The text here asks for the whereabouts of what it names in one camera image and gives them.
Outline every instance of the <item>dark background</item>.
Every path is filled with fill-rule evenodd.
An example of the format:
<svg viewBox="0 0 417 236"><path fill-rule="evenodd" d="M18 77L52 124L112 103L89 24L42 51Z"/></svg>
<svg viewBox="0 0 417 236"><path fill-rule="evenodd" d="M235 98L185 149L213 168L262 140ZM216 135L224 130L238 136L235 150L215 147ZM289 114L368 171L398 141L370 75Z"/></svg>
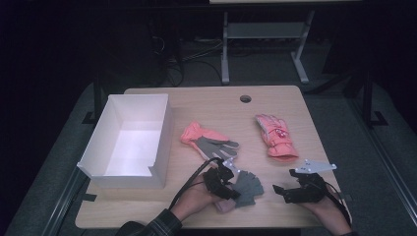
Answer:
<svg viewBox="0 0 417 236"><path fill-rule="evenodd" d="M156 87L164 80L160 61L177 48L175 40L171 41L165 55L153 57L150 34L174 39L179 35L185 40L196 35L221 36L221 12L152 15L149 32L133 27L148 23L149 16L91 9L102 2L0 0L0 234L79 95L94 78L114 82L115 77L136 76L136 84L124 86ZM365 1L359 6L320 8L309 40L333 41L324 73L343 73L356 66L371 71L374 81L387 90L398 112L417 131L417 9L412 2ZM166 18L173 21L165 24ZM145 79L149 75L158 79Z"/></svg>

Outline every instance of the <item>white box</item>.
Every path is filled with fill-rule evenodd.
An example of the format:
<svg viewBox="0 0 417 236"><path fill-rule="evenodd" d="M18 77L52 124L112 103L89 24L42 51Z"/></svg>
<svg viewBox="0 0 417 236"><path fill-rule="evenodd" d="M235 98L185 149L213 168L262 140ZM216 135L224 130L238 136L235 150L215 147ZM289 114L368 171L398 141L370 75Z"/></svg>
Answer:
<svg viewBox="0 0 417 236"><path fill-rule="evenodd" d="M165 186L173 133L168 94L112 94L77 166L101 188Z"/></svg>

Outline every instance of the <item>gray carpet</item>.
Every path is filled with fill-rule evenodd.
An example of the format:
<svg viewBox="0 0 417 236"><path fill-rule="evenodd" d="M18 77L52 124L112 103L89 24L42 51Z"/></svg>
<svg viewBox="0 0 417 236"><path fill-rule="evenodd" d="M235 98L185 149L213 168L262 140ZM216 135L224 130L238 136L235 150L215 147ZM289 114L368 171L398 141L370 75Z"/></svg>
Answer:
<svg viewBox="0 0 417 236"><path fill-rule="evenodd" d="M290 61L292 45L269 50L252 50L245 57L230 58L231 86L295 85L301 90L313 89L328 81L331 75L322 75L327 44L309 44L302 61L311 82L302 85ZM181 87L221 86L218 77L220 57L212 55L185 64L186 74ZM179 80L176 71L170 71ZM163 87L171 87L166 81ZM416 135L396 112L389 96L378 86L374 92L374 110L379 110L389 125L368 129L357 112L361 97L347 99L342 95L345 83L340 83L317 95L305 95L330 162L337 164L334 171L353 218L353 227L361 235L417 235L403 199L388 175L381 159L381 150L375 148L375 138L407 183L410 192L417 191ZM55 146L48 155L32 187L11 223L7 235L114 235L115 229L85 230L75 226L83 192L89 180L75 167L92 133L91 124L83 124L88 112L93 111L92 86L79 98ZM66 195L72 189L76 194ZM54 211L63 207L61 214ZM323 228L302 229L301 235L329 235Z"/></svg>

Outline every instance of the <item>pink and gray glove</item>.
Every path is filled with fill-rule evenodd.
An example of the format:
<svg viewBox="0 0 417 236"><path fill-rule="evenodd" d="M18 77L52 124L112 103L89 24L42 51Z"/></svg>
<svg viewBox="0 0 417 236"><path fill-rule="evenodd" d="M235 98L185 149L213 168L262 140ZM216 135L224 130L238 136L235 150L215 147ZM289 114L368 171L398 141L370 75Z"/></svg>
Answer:
<svg viewBox="0 0 417 236"><path fill-rule="evenodd" d="M281 162L295 160L298 153L292 145L285 121L273 115L261 114L255 117L262 127L261 136L268 146L268 155Z"/></svg>
<svg viewBox="0 0 417 236"><path fill-rule="evenodd" d="M200 155L209 160L220 157L224 160L237 157L239 144L229 141L220 133L204 129L197 122L192 122L181 135L181 142L196 149Z"/></svg>

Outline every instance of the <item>light wood table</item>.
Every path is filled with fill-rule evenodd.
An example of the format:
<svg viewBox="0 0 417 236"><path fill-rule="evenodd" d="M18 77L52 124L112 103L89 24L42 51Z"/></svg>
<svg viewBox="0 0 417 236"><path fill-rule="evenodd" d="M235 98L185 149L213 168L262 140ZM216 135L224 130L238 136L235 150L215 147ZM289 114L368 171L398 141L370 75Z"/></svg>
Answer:
<svg viewBox="0 0 417 236"><path fill-rule="evenodd" d="M293 86L281 87L211 87L211 88L132 88L128 94L168 93L174 115L174 133L167 172L162 190L100 189L89 184L88 195L96 195L93 202L83 201L76 224L80 228L115 228L129 220L147 224L164 208L204 160L193 148L180 142L180 136L192 121L213 129L238 142L235 165L257 175L265 193L256 197L254 206L219 213L215 206L186 219L184 228L245 228L277 227L302 228L320 223L306 210L286 204L272 184L298 188L296 178L288 170L299 167L306 158L328 162L325 150L300 90ZM242 95L252 98L249 103ZM256 114L273 114L286 121L290 136L300 157L295 162L281 163L267 155L261 138ZM332 171L321 176L338 189Z"/></svg>

